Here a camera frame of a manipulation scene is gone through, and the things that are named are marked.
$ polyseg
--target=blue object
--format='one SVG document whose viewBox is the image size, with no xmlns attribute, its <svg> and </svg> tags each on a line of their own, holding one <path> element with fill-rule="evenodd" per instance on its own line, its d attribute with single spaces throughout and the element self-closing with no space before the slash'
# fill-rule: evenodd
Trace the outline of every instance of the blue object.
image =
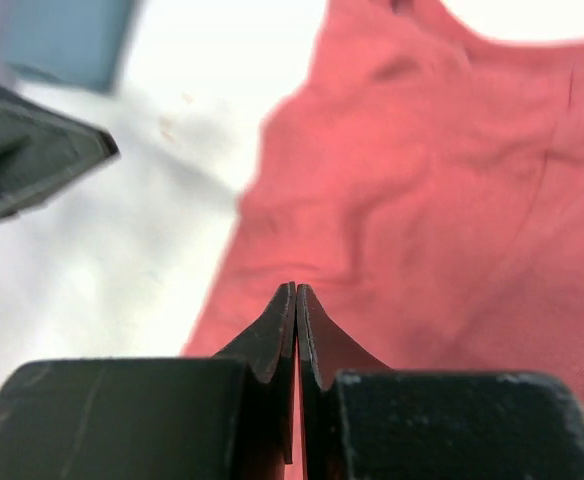
<svg viewBox="0 0 584 480">
<path fill-rule="evenodd" d="M 15 0 L 3 60 L 26 80 L 112 87 L 135 0 Z"/>
</svg>

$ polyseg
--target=red cloth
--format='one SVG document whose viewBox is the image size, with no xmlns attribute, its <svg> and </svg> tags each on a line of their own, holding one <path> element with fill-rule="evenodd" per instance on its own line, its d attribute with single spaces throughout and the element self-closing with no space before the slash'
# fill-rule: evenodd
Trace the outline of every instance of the red cloth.
<svg viewBox="0 0 584 480">
<path fill-rule="evenodd" d="M 584 402 L 584 45 L 498 46 L 437 0 L 332 0 L 240 208 L 186 353 L 294 280 L 392 367 L 541 370 Z"/>
</svg>

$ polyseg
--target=white table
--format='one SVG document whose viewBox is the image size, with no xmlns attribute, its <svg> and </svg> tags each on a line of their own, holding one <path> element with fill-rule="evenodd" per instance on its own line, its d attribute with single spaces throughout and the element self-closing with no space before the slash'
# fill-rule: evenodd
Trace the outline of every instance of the white table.
<svg viewBox="0 0 584 480">
<path fill-rule="evenodd" d="M 501 39 L 584 36 L 584 2 L 446 3 Z M 323 9 L 147 0 L 114 96 L 18 85 L 109 129 L 122 155 L 0 224 L 0 382 L 32 359 L 179 351 L 254 174 L 260 122 L 303 80 Z"/>
</svg>

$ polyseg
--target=scratch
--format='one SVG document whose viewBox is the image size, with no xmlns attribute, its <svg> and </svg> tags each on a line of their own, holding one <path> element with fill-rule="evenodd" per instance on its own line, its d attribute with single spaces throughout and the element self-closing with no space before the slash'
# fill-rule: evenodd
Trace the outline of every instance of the scratch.
<svg viewBox="0 0 584 480">
<path fill-rule="evenodd" d="M 36 371 L 34 375 L 32 375 L 25 382 L 23 382 L 24 387 L 28 387 L 28 388 L 33 387 L 34 385 L 39 383 L 41 380 L 43 380 L 48 375 L 48 373 L 50 373 L 52 371 L 52 363 L 50 363 L 50 362 L 46 362 L 45 364 L 41 365 L 40 367 L 41 368 L 39 368 L 38 371 Z"/>
<path fill-rule="evenodd" d="M 81 445 L 83 444 L 83 440 L 85 439 L 85 432 L 88 427 L 88 422 L 90 420 L 90 412 L 92 411 L 92 406 L 94 404 L 94 399 L 96 398 L 96 394 L 99 391 L 99 387 L 103 382 L 103 377 L 105 376 L 106 367 L 101 367 L 98 375 L 94 379 L 94 383 L 90 387 L 90 391 L 88 392 L 85 403 L 83 404 L 83 414 L 81 415 L 81 420 L 79 422 L 79 428 L 77 428 L 76 435 L 74 437 L 74 444 L 72 445 L 72 450 L 70 451 L 70 456 L 65 461 L 63 468 L 61 469 L 61 475 L 59 478 L 64 479 L 67 478 L 72 467 L 74 466 L 74 462 L 76 457 L 81 450 Z"/>
<path fill-rule="evenodd" d="M 574 68 L 570 70 L 570 85 L 568 86 L 568 110 L 572 107 L 572 92 L 574 90 Z"/>
</svg>

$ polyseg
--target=black object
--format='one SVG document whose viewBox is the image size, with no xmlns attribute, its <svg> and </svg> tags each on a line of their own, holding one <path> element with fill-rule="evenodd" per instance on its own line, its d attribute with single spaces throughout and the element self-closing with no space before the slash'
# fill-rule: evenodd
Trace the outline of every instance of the black object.
<svg viewBox="0 0 584 480">
<path fill-rule="evenodd" d="M 584 412 L 559 380 L 392 370 L 292 283 L 209 359 L 21 367 L 0 480 L 283 478 L 297 340 L 310 480 L 584 480 Z"/>
<path fill-rule="evenodd" d="M 117 152 L 106 132 L 0 86 L 0 219 L 43 203 Z"/>
</svg>

